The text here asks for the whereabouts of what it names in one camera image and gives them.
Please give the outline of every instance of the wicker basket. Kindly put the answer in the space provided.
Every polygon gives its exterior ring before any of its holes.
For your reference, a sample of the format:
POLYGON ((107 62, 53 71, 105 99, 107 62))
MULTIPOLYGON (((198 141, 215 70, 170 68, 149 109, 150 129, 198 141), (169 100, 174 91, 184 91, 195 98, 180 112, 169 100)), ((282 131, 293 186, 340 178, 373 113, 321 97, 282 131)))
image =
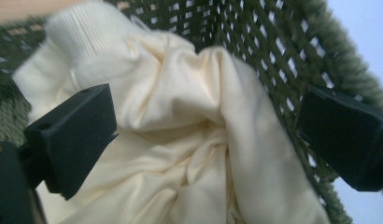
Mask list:
MULTIPOLYGON (((383 90, 372 78, 322 0, 109 1, 151 29, 189 39, 197 51, 222 45, 252 65, 288 131, 305 173, 332 223, 350 223, 333 191, 336 173, 295 131, 305 87, 334 87, 383 111, 383 90)), ((0 140, 18 145, 30 107, 10 76, 45 37, 44 18, 0 25, 0 140)))

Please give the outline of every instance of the woven basket wall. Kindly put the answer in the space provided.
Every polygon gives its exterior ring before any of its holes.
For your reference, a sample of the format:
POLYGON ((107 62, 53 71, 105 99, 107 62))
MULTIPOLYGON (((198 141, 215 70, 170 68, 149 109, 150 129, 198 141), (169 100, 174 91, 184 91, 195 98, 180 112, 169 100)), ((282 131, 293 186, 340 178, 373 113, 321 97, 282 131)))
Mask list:
MULTIPOLYGON (((222 45, 257 71, 332 223, 350 223, 333 191, 336 173, 295 132, 308 84, 359 96, 383 111, 383 90, 322 0, 109 1, 151 29, 175 32, 197 51, 222 45)), ((10 76, 45 37, 43 19, 0 25, 0 141, 23 142, 28 103, 10 76)))

